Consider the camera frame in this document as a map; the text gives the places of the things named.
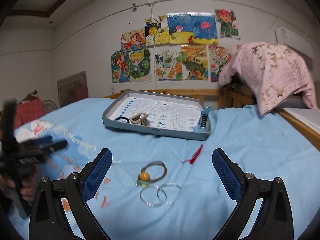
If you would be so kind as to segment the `person's left hand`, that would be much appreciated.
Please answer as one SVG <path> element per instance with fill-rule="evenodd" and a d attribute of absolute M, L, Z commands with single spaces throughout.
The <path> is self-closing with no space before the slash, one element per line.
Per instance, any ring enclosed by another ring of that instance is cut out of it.
<path fill-rule="evenodd" d="M 33 202 L 36 189 L 37 189 L 37 175 L 38 169 L 36 166 L 32 167 L 31 173 L 25 177 L 21 183 L 22 188 L 20 190 L 21 196 L 27 202 Z M 14 189 L 16 187 L 12 178 L 6 173 L 1 174 L 1 192 L 9 199 L 12 199 L 9 192 L 9 188 Z"/>

